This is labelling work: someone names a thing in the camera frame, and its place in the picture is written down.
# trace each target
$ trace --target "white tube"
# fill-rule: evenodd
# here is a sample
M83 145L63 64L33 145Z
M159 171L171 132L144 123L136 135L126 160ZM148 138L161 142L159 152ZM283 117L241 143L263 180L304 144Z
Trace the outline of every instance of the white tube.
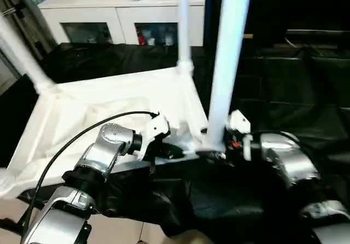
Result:
M179 0L178 44L180 71L192 73L193 63L191 59L191 47L189 42L189 0Z
M249 0L223 0L205 148L224 151L223 136L240 58Z
M40 94L42 90L54 84L43 73L19 36L2 16L0 16L0 48L21 75L26 73L29 76L37 93Z

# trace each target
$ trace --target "black fabric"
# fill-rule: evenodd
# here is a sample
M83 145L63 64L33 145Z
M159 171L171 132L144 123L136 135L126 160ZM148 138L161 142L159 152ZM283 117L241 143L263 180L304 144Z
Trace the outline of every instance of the black fabric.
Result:
M214 59L192 48L194 82L208 114ZM41 63L56 82L175 66L177 49L137 45L61 44ZM284 130L315 148L325 180L350 208L350 51L257 49L243 46L231 109L252 129ZM0 96L6 166L37 95L26 77ZM98 211L160 224L171 236L197 228L216 243L293 243L305 239L288 198L268 167L226 167L196 160L113 174L97 199ZM44 202L54 187L40 191ZM20 196L28 201L31 191Z

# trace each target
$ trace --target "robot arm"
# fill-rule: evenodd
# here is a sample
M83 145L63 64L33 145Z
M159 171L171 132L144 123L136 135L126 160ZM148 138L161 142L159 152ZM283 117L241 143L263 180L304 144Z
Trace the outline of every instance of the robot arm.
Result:
M349 243L349 211L337 194L323 183L317 166L293 141L298 141L296 137L289 133L266 131L255 138L258 141L252 141L250 123L239 111L230 115L227 130L234 143L239 144L245 160L254 161L250 150L256 147L259 158L271 163L292 200L293 206L290 208L312 231L317 243Z
M22 244L86 243L94 199L117 158L139 151L138 160L142 160L150 142L169 133L169 124L161 115L148 122L141 134L117 124L103 125L74 170L65 172L64 185L56 189L31 223Z

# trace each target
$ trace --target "black cable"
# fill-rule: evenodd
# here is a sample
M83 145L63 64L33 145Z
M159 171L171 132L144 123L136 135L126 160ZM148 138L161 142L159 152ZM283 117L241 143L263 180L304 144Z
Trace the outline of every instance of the black cable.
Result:
M48 165L46 166L46 168L44 169L42 175L40 176L40 179L38 181L38 184L35 188L35 192L34 192L34 196L28 206L28 209L27 209L27 215L26 215L26 219L25 219L25 222L24 222L24 225L23 225L23 233L22 233L22 238L21 238L21 243L22 241L24 240L24 237L27 233L27 230L28 230L28 227L29 227L29 222L30 222L30 219L31 219L31 215L32 215L32 212L33 212L33 209L34 209L34 204L35 204L35 201L36 201L36 198L38 196L38 192L39 192L39 189L43 183L43 180L46 176L46 174L48 173L49 171L49 168L52 166L52 164L55 162L55 160L60 156L60 154L62 154L62 152L64 150L67 149L67 147L69 147L75 140L77 140L79 137L81 137L83 134L89 132L91 129L99 126L99 125L102 125L108 121L111 121L113 119L116 119L116 118L119 118L119 117L124 117L126 115L130 115L130 114L149 114L152 118L156 117L157 114L155 113L152 113L152 112L147 112L147 111L132 111L132 112L127 112L127 113L121 113L121 114L117 114L117 115L114 115L112 117L109 117L105 120L102 120L94 125L91 125L90 127L88 127L87 129L83 130L82 132L78 133L76 136L74 136L71 140L68 141L68 143L66 143L55 155L54 157L50 160L50 162L48 163Z

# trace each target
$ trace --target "black mat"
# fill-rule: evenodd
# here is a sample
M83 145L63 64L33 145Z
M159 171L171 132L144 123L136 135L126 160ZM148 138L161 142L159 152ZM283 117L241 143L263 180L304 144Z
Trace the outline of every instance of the black mat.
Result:
M213 55L193 48L194 81L208 113ZM42 61L54 81L70 82L175 66L176 48L61 44ZM326 180L350 208L350 52L244 47L231 109L252 129L284 130L315 149ZM23 77L0 97L6 166L37 96ZM43 189L47 200L54 187ZM235 169L201 160L113 174L98 199L99 212L160 224L167 235L198 228L216 243L293 243L306 235L276 198L278 184L263 167ZM21 199L28 200L30 194Z

